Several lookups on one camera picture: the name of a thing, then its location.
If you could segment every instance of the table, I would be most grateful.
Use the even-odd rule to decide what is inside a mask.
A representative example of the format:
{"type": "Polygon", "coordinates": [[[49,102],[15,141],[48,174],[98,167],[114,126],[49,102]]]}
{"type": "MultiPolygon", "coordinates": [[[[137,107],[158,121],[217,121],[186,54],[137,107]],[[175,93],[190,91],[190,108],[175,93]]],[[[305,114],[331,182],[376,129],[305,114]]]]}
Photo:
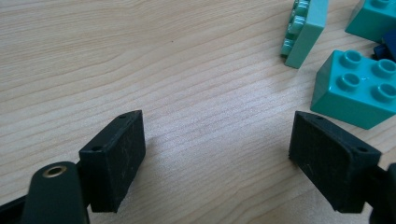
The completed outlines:
{"type": "MultiPolygon", "coordinates": [[[[0,1],[0,204],[33,173],[78,151],[117,115],[142,109],[147,156],[117,214],[92,223],[367,223],[342,215],[288,159],[295,110],[334,49],[369,57],[344,32],[357,0],[330,1],[300,69],[280,45],[292,1],[0,1]]],[[[396,118],[366,131],[396,159],[396,118]]]]}

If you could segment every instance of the wooden table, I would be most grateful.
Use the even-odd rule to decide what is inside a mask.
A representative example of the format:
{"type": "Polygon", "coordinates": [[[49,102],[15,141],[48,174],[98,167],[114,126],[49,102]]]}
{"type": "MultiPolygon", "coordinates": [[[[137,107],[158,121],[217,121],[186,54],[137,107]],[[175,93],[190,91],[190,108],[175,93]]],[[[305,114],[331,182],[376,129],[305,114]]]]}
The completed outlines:
{"type": "MultiPolygon", "coordinates": [[[[0,204],[142,109],[147,156],[117,214],[92,223],[367,223],[342,215],[288,159],[295,110],[358,0],[330,2],[300,69],[283,64],[286,0],[0,1],[0,204]]],[[[370,131],[332,119],[396,160],[396,118],[370,131]]]]}

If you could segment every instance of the wood grain surface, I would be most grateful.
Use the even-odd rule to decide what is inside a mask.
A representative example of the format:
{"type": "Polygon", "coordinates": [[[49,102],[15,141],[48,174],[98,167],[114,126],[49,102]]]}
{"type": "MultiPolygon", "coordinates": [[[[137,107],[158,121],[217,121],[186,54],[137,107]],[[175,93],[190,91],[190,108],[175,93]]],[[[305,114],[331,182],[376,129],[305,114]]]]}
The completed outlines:
{"type": "MultiPolygon", "coordinates": [[[[288,0],[0,0],[0,204],[142,109],[147,156],[117,214],[96,223],[367,223],[342,215],[288,159],[295,110],[358,0],[330,1],[300,69],[279,57],[288,0]]],[[[396,118],[370,131],[333,120],[396,160],[396,118]]]]}

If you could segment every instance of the teal building block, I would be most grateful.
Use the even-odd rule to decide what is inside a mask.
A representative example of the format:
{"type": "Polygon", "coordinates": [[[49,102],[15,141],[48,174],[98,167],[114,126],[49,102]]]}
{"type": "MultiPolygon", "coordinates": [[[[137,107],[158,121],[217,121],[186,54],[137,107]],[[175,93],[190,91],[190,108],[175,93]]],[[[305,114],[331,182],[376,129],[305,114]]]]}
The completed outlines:
{"type": "Polygon", "coordinates": [[[328,0],[295,0],[280,54],[300,68],[326,25],[328,0]]]}
{"type": "Polygon", "coordinates": [[[346,32],[381,43],[396,29],[396,0],[360,0],[352,11],[346,32]]]}
{"type": "Polygon", "coordinates": [[[396,63],[335,50],[317,73],[311,110],[363,129],[396,114],[396,63]]]}

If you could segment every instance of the toy block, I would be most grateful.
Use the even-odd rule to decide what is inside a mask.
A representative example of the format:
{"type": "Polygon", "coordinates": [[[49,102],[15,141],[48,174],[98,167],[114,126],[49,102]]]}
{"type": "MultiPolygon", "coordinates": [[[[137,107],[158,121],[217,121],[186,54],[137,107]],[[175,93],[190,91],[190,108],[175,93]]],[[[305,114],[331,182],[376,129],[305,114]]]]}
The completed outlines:
{"type": "Polygon", "coordinates": [[[389,59],[396,62],[396,30],[386,33],[382,42],[382,45],[374,48],[375,57],[378,60],[389,59]]]}
{"type": "Polygon", "coordinates": [[[381,42],[382,36],[396,29],[396,0],[360,0],[353,9],[346,32],[381,42]]]}
{"type": "Polygon", "coordinates": [[[335,50],[317,73],[311,110],[370,129],[396,114],[396,63],[335,50]]]}
{"type": "Polygon", "coordinates": [[[324,26],[328,0],[295,0],[281,49],[285,65],[300,68],[324,26]]]}

